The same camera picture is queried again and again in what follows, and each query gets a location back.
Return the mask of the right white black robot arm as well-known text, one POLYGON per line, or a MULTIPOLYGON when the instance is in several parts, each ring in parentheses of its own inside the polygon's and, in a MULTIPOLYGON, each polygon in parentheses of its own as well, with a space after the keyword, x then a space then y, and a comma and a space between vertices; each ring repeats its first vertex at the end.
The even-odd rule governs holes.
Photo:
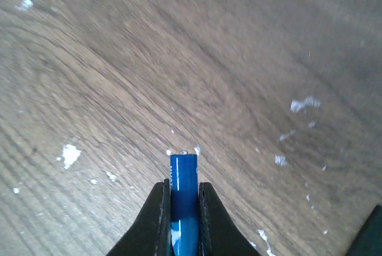
MULTIPOLYGON (((239 231, 209 182, 199 185, 199 220, 194 255, 258 255, 239 231)), ((132 226, 109 255, 174 255, 171 243, 170 181, 156 183, 132 226)), ((348 248, 347 255, 381 255, 381 205, 376 205, 348 248)))

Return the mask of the blue battery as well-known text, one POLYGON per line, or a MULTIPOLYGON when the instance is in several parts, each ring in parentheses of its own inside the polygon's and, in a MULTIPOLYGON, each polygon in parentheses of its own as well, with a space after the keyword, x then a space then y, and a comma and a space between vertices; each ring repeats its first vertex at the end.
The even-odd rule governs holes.
POLYGON ((199 242, 198 157, 170 156, 171 243, 175 255, 196 255, 199 242))

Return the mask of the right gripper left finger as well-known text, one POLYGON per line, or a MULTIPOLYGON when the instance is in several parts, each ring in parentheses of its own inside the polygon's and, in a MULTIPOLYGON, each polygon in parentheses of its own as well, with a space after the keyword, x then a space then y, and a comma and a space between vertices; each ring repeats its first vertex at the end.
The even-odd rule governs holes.
POLYGON ((156 183, 132 226, 107 256, 172 254, 170 181, 156 183))

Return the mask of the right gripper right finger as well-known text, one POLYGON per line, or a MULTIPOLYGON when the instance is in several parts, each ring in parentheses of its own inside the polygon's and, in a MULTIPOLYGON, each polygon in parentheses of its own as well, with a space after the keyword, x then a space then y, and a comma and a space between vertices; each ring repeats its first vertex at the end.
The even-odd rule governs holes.
POLYGON ((199 255, 260 256, 239 231, 209 182, 199 184, 199 255))

